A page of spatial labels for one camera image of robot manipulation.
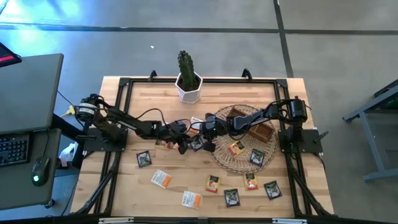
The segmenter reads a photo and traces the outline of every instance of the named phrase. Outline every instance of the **computer mouse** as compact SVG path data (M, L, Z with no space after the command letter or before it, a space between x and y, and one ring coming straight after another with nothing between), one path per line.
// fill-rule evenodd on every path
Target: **computer mouse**
M36 159L32 167L32 183L35 186L44 185L49 179L50 158L43 156Z

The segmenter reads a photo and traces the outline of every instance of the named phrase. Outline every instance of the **white pot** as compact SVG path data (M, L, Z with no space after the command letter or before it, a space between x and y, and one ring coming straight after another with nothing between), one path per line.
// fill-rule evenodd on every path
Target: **white pot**
M178 81L180 80L181 73L179 73L177 80L175 81L175 86L177 87L178 94L180 95L180 100L184 103L196 103L200 99L200 90L201 90L201 84L203 83L203 79L196 72L194 73L200 80L199 88L197 90L183 91L177 85Z

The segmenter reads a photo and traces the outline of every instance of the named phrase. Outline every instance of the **wooden table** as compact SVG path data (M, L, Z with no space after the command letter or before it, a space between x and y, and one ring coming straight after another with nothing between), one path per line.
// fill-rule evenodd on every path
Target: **wooden table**
M113 104L116 100L120 77L104 77L100 95L106 102ZM288 78L290 97L298 96L308 104L302 78ZM124 107L126 93L122 97ZM129 114L138 116L150 108L163 111L166 122L192 116L204 119L205 113L215 113L220 108L233 104L246 104L264 108L275 100L274 88L268 84L204 83L201 99L194 105L180 102L177 89L173 83L135 83L132 89ZM313 128L312 115L309 110L308 120L303 128ZM160 120L157 111L151 111L141 118ZM279 129L279 122L273 122ZM152 165L139 169L136 154L149 150ZM98 186L104 153L95 152L85 159L71 212L77 211L87 201ZM302 154L307 185L317 200L326 210L333 213L325 172L319 158L312 154ZM166 189L151 183L157 169L172 176ZM210 175L221 178L219 194L205 191L206 178ZM180 155L176 150L155 149L154 141L137 137L134 131L129 132L126 151L122 154L118 180L114 195L112 216L135 217L293 217L292 199L287 177L285 157L279 147L274 159L263 170L257 173L259 190L245 191L241 174L228 172L220 167L209 152L188 150ZM269 200L263 185L276 180L282 197ZM237 188L241 199L240 207L226 208L223 191ZM199 209L181 206L183 191L202 194ZM298 190L300 208L304 211L303 197Z

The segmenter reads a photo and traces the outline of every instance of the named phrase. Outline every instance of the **wicker basket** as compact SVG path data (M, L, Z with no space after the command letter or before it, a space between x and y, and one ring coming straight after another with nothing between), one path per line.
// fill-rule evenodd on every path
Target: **wicker basket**
M248 105L231 105L217 111L215 115L218 118L226 119L227 115L234 107L247 114L252 114L258 111L254 107ZM236 157L233 157L228 151L228 146L234 143L233 139L231 139L228 135L216 138L214 140L214 143L216 144L216 150L215 152L211 153L213 159L225 169L239 174L253 173L263 169L274 158L278 143L278 137L274 126L270 121L267 122L267 125L274 129L271 139L265 143L253 136L246 134L240 140L246 149ZM258 149L265 153L265 157L261 166L250 163L252 149Z

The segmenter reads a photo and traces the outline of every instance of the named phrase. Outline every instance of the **cactus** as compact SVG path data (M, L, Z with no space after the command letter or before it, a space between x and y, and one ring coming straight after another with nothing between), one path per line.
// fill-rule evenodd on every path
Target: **cactus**
M199 82L193 72L193 62L191 56L186 51L180 51L178 55L178 64L180 66L181 79L179 86L184 91L197 90Z

